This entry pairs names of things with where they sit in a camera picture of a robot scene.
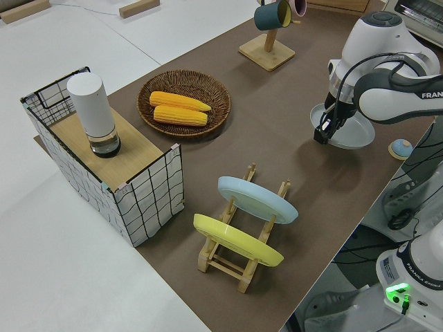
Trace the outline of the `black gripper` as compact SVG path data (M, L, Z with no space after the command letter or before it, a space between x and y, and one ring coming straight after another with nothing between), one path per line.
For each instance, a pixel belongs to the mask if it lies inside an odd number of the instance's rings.
M314 129L314 140L320 144L327 144L333 135L356 113L356 107L353 104L338 102L336 118L333 119L336 98L326 98L324 107L327 112L327 119L321 120L319 125Z

